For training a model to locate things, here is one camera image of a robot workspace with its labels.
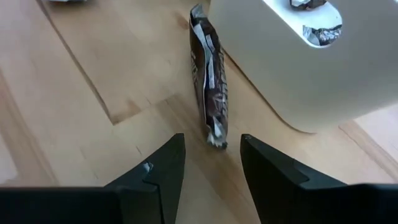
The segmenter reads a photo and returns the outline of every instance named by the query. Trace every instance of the wooden floor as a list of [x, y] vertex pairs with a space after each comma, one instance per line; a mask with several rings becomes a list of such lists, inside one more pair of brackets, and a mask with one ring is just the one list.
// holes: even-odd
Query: wooden floor
[[398, 181], [398, 107], [300, 133], [229, 58], [229, 147], [207, 146], [188, 41], [198, 1], [0, 0], [1, 185], [102, 186], [179, 132], [187, 161], [177, 223], [259, 223], [242, 133], [349, 184]]

